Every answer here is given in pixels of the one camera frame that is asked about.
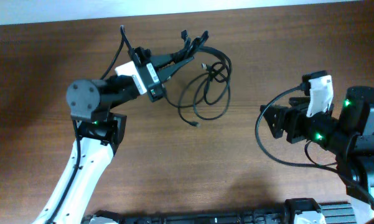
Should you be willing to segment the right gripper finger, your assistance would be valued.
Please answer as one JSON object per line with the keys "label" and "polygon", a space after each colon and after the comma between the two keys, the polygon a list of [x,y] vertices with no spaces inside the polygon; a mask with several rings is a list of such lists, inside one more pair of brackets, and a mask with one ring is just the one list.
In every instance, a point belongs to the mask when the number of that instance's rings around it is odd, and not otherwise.
{"label": "right gripper finger", "polygon": [[298,108],[308,108],[310,103],[310,97],[309,96],[303,96],[303,97],[290,97],[289,104],[292,107],[298,107]]}
{"label": "right gripper finger", "polygon": [[269,106],[263,114],[273,138],[278,139],[283,136],[284,123],[286,113],[288,112],[287,106],[272,105]]}

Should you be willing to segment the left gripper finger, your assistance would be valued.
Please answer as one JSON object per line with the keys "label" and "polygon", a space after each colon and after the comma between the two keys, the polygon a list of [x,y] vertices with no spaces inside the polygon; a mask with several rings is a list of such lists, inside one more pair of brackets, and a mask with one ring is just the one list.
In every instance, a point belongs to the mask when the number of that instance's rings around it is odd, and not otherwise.
{"label": "left gripper finger", "polygon": [[152,55],[149,58],[148,64],[151,64],[153,67],[166,67],[170,64],[174,67],[181,67],[189,62],[190,59],[185,58],[184,52],[176,52],[172,54]]}
{"label": "left gripper finger", "polygon": [[178,72],[183,66],[187,65],[189,62],[193,61],[194,59],[194,56],[192,57],[189,57],[185,60],[182,60],[178,63],[175,63],[173,65],[169,65],[165,68],[162,68],[160,69],[158,72],[157,72],[157,76],[159,78],[159,81],[161,83],[165,83],[166,81],[168,81],[169,79],[171,79],[171,77],[173,75],[175,75],[176,72]]}

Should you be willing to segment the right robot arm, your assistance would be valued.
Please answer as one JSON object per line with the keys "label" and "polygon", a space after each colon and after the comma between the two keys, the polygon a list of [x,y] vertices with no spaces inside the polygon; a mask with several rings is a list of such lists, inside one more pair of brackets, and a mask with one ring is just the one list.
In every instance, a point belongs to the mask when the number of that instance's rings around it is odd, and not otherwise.
{"label": "right robot arm", "polygon": [[[325,70],[303,75],[301,84],[261,105],[255,124],[256,142],[270,159],[280,164],[337,174],[347,195],[365,203],[369,223],[374,223],[374,87],[348,88],[339,118],[332,116],[333,98],[332,77]],[[273,138],[286,136],[291,144],[318,144],[335,156],[335,162],[305,164],[274,157],[259,139],[263,119]]]}

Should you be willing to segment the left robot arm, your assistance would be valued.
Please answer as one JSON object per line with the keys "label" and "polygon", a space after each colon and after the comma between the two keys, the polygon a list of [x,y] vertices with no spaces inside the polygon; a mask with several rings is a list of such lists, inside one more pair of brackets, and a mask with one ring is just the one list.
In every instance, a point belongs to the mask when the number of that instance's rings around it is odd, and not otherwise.
{"label": "left robot arm", "polygon": [[81,223],[95,187],[123,141],[127,117],[112,109],[148,95],[164,96],[164,83],[194,59],[187,50],[152,55],[129,49],[130,61],[115,74],[97,80],[74,81],[67,90],[75,141],[67,165],[35,223]]}

